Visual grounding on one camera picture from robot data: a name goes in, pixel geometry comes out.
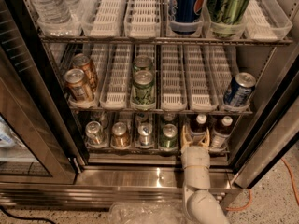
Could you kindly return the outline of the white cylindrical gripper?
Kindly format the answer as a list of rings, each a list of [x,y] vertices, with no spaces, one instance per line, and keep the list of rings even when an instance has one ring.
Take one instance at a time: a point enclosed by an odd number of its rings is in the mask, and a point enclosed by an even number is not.
[[[185,125],[180,133],[181,161],[184,170],[185,185],[191,189],[210,188],[210,131],[206,129],[199,146],[192,146],[193,140]]]

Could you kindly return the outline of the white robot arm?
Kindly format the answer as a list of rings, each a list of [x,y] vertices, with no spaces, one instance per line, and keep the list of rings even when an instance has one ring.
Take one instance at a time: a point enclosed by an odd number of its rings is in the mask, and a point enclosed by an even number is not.
[[[211,188],[209,138],[194,141],[187,124],[181,128],[181,162],[184,171],[183,211],[196,224],[230,224]]]

